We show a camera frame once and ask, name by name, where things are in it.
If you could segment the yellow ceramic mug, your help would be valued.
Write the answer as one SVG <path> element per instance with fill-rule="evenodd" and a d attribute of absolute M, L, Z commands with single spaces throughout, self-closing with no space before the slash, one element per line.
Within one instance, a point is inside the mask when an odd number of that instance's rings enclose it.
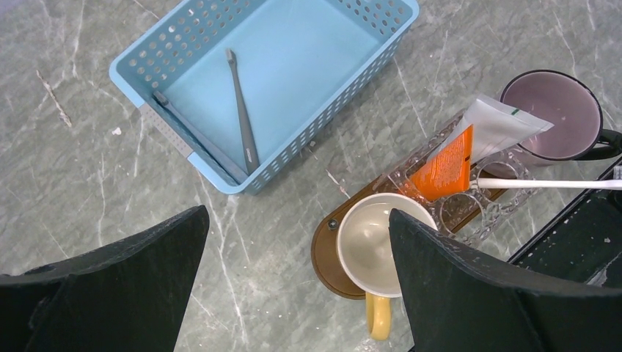
<path fill-rule="evenodd" d="M 349 279 L 365 292 L 367 329 L 386 340 L 391 331 L 391 300 L 402 296 L 389 236 L 389 214 L 398 209 L 436 229 L 432 215 L 404 195 L 380 193 L 358 201 L 341 222 L 337 256 Z"/>

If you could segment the purple ceramic mug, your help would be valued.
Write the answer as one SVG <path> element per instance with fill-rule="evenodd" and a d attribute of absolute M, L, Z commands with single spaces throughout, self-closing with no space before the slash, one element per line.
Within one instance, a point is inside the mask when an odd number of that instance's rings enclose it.
<path fill-rule="evenodd" d="M 545 69 L 522 73 L 504 88 L 500 102 L 553 124 L 508 148 L 528 169 L 621 155 L 621 133 L 603 127 L 596 96 L 568 74 Z"/>

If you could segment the light blue plastic basket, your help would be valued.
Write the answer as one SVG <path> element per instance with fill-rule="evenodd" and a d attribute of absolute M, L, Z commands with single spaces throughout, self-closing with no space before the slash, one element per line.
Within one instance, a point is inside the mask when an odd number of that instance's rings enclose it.
<path fill-rule="evenodd" d="M 419 11 L 416 1 L 182 1 L 111 63 L 109 77 L 218 191 L 256 194 L 392 59 Z M 227 48 L 260 162 L 252 174 Z M 237 184 L 156 90 L 248 178 Z"/>

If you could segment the orange capped toothpaste tube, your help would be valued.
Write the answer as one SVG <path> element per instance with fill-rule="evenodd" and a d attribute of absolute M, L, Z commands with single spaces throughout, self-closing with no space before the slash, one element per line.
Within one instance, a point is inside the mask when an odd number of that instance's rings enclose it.
<path fill-rule="evenodd" d="M 473 126 L 469 125 L 410 177 L 425 199 L 433 202 L 469 188 L 472 142 Z"/>

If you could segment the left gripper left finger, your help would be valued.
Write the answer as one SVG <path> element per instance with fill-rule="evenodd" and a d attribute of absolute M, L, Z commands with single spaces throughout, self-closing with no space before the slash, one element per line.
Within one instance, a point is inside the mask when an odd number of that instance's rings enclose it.
<path fill-rule="evenodd" d="M 90 252 L 1 276 L 3 351 L 173 351 L 210 218 L 189 208 Z"/>

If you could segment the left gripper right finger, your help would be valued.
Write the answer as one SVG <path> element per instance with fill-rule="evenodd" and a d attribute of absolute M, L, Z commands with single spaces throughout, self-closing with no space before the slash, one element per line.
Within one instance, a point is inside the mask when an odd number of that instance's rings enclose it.
<path fill-rule="evenodd" d="M 389 235 L 416 351 L 619 351 L 621 291 L 536 273 L 394 209 Z"/>

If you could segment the clear acrylic toothbrush holder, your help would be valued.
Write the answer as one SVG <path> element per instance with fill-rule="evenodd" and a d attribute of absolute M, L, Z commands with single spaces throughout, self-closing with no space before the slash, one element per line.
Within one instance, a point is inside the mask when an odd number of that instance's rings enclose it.
<path fill-rule="evenodd" d="M 448 139 L 462 120 L 463 113 L 459 111 L 455 114 L 427 142 L 414 148 L 408 156 L 384 173 L 374 189 L 378 191 L 382 183 L 389 183 L 393 191 L 419 202 L 432 215 L 440 233 L 468 245 L 478 245 L 538 190 L 473 188 L 433 202 L 419 194 L 409 178 Z"/>

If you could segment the white red toothpaste tube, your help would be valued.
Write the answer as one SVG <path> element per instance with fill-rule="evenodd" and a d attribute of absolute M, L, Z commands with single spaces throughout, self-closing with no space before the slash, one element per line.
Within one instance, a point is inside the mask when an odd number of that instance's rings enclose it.
<path fill-rule="evenodd" d="M 469 126 L 473 127 L 471 163 L 475 164 L 500 150 L 548 131 L 554 124 L 481 94 L 430 157 L 438 154 Z"/>

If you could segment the brown wooden oval tray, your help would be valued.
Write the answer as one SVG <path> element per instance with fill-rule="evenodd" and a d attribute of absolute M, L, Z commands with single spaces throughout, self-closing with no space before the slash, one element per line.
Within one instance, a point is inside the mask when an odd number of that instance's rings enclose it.
<path fill-rule="evenodd" d="M 348 299 L 361 300 L 364 291 L 348 278 L 337 257 L 337 231 L 347 212 L 360 200 L 378 193 L 396 193 L 389 183 L 382 183 L 380 189 L 374 185 L 381 180 L 377 177 L 367 186 L 346 200 L 320 222 L 311 243 L 311 260 L 320 281 L 333 293 Z"/>

